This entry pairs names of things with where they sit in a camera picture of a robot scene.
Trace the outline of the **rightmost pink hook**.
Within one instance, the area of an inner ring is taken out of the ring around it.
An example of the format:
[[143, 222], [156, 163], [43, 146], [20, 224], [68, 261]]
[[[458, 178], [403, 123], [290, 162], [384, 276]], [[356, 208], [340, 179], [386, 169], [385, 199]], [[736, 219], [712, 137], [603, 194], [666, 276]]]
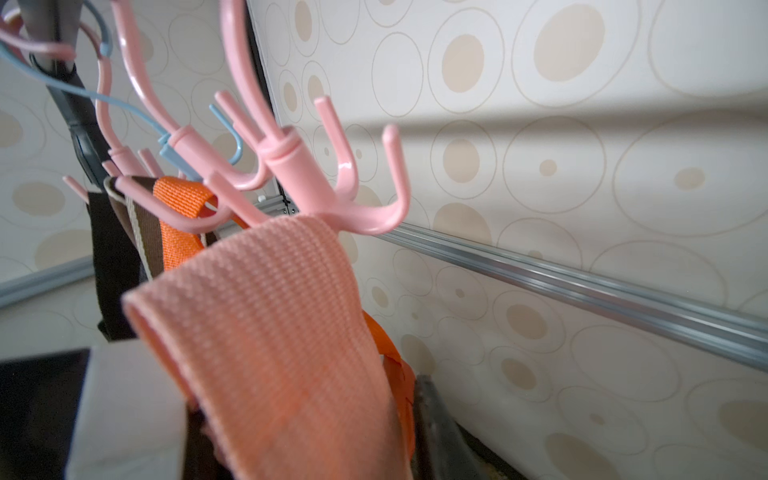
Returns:
[[390, 124], [382, 134], [396, 201], [376, 207], [357, 204], [359, 178], [356, 163], [330, 98], [317, 98], [315, 107], [339, 161], [334, 186], [327, 181], [295, 128], [277, 124], [257, 83], [246, 19], [244, 1], [220, 3], [227, 62], [247, 110], [243, 111], [226, 91], [216, 93], [215, 99], [231, 117], [238, 133], [249, 142], [262, 165], [287, 190], [300, 212], [320, 216], [335, 231], [380, 235], [394, 230], [403, 222], [411, 205], [411, 185], [398, 127]]

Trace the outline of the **black clothes rack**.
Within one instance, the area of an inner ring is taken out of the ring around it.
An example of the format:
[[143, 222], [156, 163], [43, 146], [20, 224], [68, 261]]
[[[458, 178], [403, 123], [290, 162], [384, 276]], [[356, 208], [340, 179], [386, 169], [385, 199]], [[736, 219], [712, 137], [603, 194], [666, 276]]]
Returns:
[[[26, 35], [37, 42], [62, 43], [74, 48], [77, 44], [82, 1], [20, 1], [18, 6]], [[40, 53], [28, 53], [26, 60], [34, 71], [70, 86], [83, 85], [73, 60], [58, 60]], [[102, 163], [109, 159], [108, 143], [99, 129], [95, 106], [91, 99], [48, 88], [72, 140], [77, 160], [88, 180], [102, 188], [107, 172]]]

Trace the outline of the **black bag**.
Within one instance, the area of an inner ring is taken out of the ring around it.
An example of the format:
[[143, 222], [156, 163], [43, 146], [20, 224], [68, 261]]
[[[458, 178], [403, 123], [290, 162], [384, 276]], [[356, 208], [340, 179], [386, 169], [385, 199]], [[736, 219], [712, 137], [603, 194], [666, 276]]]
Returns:
[[106, 193], [89, 192], [88, 211], [93, 244], [93, 267], [102, 320], [99, 331], [112, 341], [137, 337], [124, 315], [123, 294], [139, 285], [141, 261]]

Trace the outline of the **aluminium rail back wall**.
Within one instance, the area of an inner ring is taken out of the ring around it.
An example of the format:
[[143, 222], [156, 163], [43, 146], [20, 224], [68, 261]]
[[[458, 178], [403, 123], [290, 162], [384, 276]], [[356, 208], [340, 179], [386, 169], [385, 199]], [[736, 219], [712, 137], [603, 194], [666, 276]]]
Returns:
[[767, 325], [754, 315], [599, 275], [526, 259], [429, 229], [405, 225], [384, 241], [590, 311], [751, 368], [767, 370]]

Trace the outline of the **pink bag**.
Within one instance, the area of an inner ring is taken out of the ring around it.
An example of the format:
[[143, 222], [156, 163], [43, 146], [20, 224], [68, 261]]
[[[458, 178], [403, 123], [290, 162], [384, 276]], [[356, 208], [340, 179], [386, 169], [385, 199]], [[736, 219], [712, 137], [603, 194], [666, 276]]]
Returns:
[[237, 479], [407, 479], [395, 397], [337, 233], [275, 217], [123, 296]]

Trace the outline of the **leftmost pink hook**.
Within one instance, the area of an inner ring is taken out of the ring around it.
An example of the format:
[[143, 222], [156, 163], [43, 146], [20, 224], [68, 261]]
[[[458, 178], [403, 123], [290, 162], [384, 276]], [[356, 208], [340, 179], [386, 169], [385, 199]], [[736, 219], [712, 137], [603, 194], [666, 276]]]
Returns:
[[14, 54], [20, 55], [22, 51], [42, 54], [62, 61], [74, 61], [75, 49], [66, 43], [32, 40], [19, 34], [22, 26], [21, 12], [13, 10], [7, 17], [1, 17], [1, 42], [9, 46]]

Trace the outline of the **aluminium rail left wall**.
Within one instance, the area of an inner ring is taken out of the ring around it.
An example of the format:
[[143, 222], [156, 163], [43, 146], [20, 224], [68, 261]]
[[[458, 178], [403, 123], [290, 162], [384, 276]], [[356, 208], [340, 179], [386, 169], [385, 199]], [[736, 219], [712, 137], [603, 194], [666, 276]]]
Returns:
[[1, 283], [1, 307], [6, 308], [30, 298], [94, 276], [93, 260], [83, 257], [52, 268]]

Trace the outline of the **light blue hook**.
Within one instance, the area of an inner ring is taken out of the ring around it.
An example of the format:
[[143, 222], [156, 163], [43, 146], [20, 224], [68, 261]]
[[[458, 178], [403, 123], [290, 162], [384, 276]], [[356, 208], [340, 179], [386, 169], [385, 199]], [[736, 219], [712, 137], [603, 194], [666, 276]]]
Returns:
[[111, 105], [137, 115], [142, 121], [157, 132], [158, 143], [160, 145], [160, 156], [176, 167], [179, 172], [187, 178], [193, 181], [199, 181], [201, 179], [200, 175], [198, 175], [182, 156], [170, 146], [170, 134], [164, 127], [137, 107], [108, 95], [108, 91], [112, 85], [111, 55], [114, 49], [113, 36], [103, 15], [98, 11], [94, 4], [91, 1], [86, 1], [84, 6], [94, 16], [100, 30], [99, 33], [96, 33], [89, 25], [85, 23], [80, 24], [80, 29], [89, 37], [94, 46], [95, 53], [97, 54], [97, 60], [100, 67], [97, 90], [88, 90], [84, 87], [69, 84], [33, 68], [24, 60], [21, 53], [17, 56], [12, 52], [9, 46], [5, 46], [2, 42], [1, 57], [10, 62], [23, 74], [43, 82], [48, 87], [53, 87], [59, 91], [73, 94], [77, 97], [93, 100], [96, 106], [96, 117], [99, 122], [99, 128], [102, 130], [102, 135], [106, 140], [109, 140], [114, 135], [114, 131], [111, 127], [111, 117], [109, 116], [109, 107]]

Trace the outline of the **aluminium rail wall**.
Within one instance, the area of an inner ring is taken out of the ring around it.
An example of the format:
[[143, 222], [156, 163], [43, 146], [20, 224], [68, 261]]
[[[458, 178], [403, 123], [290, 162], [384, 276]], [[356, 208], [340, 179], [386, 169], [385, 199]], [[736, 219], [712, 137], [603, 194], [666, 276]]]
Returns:
[[83, 257], [52, 268], [1, 283], [1, 307], [6, 308], [30, 298], [94, 276], [93, 260]]
[[405, 225], [384, 241], [590, 311], [751, 368], [767, 370], [767, 325], [754, 315], [599, 275], [526, 259], [429, 229]]

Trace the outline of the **middle pink hook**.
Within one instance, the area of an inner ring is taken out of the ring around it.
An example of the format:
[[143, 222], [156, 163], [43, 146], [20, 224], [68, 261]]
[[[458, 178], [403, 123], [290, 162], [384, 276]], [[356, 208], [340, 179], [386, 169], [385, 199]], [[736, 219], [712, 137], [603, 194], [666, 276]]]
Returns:
[[[98, 89], [100, 67], [97, 54], [96, 61]], [[67, 83], [85, 88], [76, 70], [72, 71]], [[138, 161], [134, 152], [116, 135], [112, 119], [111, 127], [114, 135], [109, 140], [104, 138], [97, 121], [95, 102], [87, 98], [83, 99], [91, 105], [75, 107], [73, 109], [75, 118], [69, 124], [73, 143], [76, 145], [76, 154], [91, 185], [102, 189], [103, 182], [108, 177], [115, 177], [116, 188], [127, 197], [144, 206], [154, 202], [156, 198], [152, 190], [147, 184], [139, 182], [147, 174], [146, 166]]]

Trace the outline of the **pink hook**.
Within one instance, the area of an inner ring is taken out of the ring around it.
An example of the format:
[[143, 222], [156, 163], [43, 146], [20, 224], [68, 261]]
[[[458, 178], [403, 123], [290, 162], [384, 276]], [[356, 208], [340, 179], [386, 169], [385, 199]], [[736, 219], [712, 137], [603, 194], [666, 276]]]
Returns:
[[411, 185], [398, 127], [390, 124], [382, 134], [396, 201], [376, 207], [357, 204], [359, 178], [356, 163], [330, 98], [317, 98], [315, 107], [339, 161], [334, 186], [327, 181], [295, 128], [277, 124], [257, 83], [246, 19], [244, 1], [220, 3], [227, 62], [247, 110], [243, 111], [226, 91], [216, 93], [215, 99], [231, 117], [238, 133], [249, 142], [262, 165], [287, 190], [300, 212], [320, 216], [335, 231], [380, 235], [394, 230], [403, 222], [411, 205]]
[[138, 45], [138, 27], [132, 3], [114, 1], [112, 11], [123, 61], [137, 96], [154, 120], [170, 134], [170, 146], [201, 175], [204, 184], [213, 191], [218, 200], [216, 212], [203, 218], [183, 216], [156, 197], [156, 200], [147, 206], [139, 204], [159, 220], [191, 234], [207, 233], [234, 218], [242, 220], [250, 227], [267, 221], [269, 216], [256, 208], [242, 191], [262, 187], [267, 181], [268, 169], [261, 166], [258, 173], [252, 177], [237, 171], [194, 127], [182, 126], [175, 121], [156, 95], [146, 72]]
[[[100, 67], [97, 54], [96, 61], [98, 89]], [[72, 71], [67, 83], [85, 88], [76, 70]], [[154, 202], [156, 198], [152, 190], [147, 184], [139, 182], [147, 174], [146, 166], [138, 161], [134, 152], [116, 135], [112, 119], [111, 127], [114, 135], [109, 140], [104, 138], [97, 121], [95, 102], [87, 98], [83, 99], [91, 105], [75, 107], [73, 109], [75, 118], [69, 124], [73, 143], [76, 145], [76, 154], [91, 185], [102, 189], [103, 182], [108, 177], [115, 177], [116, 188], [127, 197], [144, 206]]]
[[19, 34], [22, 26], [21, 12], [13, 10], [7, 17], [1, 17], [1, 42], [9, 46], [14, 54], [20, 55], [22, 51], [42, 54], [62, 61], [74, 61], [75, 49], [66, 43], [32, 40]]

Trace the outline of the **brown leather bag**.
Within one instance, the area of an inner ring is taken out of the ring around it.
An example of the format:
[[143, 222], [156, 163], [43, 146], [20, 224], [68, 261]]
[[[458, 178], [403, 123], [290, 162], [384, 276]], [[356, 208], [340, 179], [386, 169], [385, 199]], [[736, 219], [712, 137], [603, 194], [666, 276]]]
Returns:
[[108, 177], [103, 186], [118, 221], [137, 250], [146, 280], [164, 272], [161, 226], [158, 218], [116, 188], [116, 178]]

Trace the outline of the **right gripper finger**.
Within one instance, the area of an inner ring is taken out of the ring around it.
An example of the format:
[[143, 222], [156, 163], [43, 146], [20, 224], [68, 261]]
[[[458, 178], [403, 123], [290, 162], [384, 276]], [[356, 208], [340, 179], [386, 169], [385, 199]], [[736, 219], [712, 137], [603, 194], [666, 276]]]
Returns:
[[413, 415], [415, 479], [488, 479], [428, 375], [416, 377]]

